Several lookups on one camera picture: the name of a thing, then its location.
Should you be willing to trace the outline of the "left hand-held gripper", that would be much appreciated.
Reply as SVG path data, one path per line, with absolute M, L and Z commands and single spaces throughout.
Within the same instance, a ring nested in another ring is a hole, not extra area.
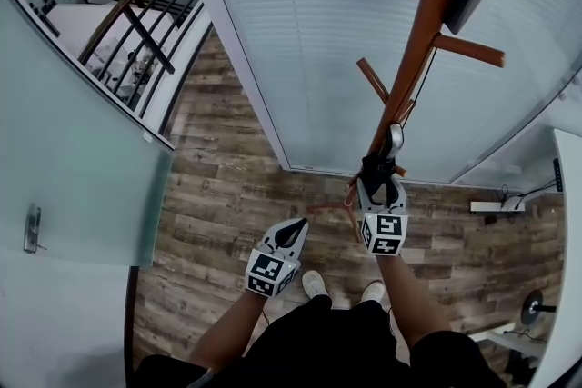
M 294 218 L 271 226 L 251 252 L 246 266 L 248 291 L 267 298 L 280 295 L 298 276 L 299 256 L 309 230 L 306 218 Z

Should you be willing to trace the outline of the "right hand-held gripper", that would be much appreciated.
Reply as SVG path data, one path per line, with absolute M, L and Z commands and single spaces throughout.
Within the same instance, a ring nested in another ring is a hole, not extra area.
M 356 179 L 360 210 L 360 236 L 366 250 L 374 255 L 399 255 L 406 240 L 407 196 L 399 176 L 386 183 L 386 206 L 380 209 L 368 195 L 360 177 Z

